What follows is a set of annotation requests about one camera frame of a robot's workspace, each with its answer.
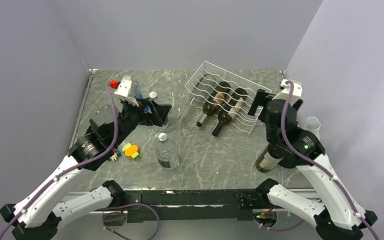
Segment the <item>dark olive wine bottle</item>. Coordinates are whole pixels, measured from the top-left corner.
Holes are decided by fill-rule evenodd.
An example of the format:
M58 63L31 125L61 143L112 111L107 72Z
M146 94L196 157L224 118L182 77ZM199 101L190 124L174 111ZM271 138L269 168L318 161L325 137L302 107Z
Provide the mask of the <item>dark olive wine bottle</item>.
M202 127L208 117L213 116L218 111L230 90L231 86L226 81L221 81L215 87L207 101L202 106L202 115L196 122L198 127Z

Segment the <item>green labelled wine bottle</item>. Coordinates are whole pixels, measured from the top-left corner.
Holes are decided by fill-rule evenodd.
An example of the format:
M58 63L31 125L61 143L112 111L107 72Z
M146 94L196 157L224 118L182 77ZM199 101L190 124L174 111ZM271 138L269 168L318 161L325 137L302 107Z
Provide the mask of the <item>green labelled wine bottle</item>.
M270 172L284 158L282 152L269 144L255 161L256 169L261 173Z

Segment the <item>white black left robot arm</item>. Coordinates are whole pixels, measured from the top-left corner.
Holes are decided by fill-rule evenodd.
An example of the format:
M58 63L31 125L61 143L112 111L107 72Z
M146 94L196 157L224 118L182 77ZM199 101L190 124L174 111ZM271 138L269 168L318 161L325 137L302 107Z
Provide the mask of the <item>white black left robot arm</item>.
M139 98L137 105L122 102L102 107L89 121L85 135L69 148L56 170L28 197L0 209L17 240L50 240L66 224L90 212L125 204L125 191L114 180L69 201L63 198L111 157L139 125L164 126L172 106Z

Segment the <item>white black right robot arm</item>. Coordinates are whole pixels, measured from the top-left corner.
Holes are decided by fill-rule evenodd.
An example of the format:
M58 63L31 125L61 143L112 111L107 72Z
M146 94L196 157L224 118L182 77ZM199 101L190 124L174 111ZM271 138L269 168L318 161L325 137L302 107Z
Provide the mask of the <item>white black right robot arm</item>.
M267 141L280 152L287 166L297 168L318 193L321 202L309 200L286 189L271 178L256 189L256 202L263 208L281 207L312 225L323 240L360 240L363 229L373 231L377 215L365 210L351 197L335 174L326 150L310 131L298 127L299 99L291 104L285 99L259 89L249 115L262 107L258 119L265 123Z

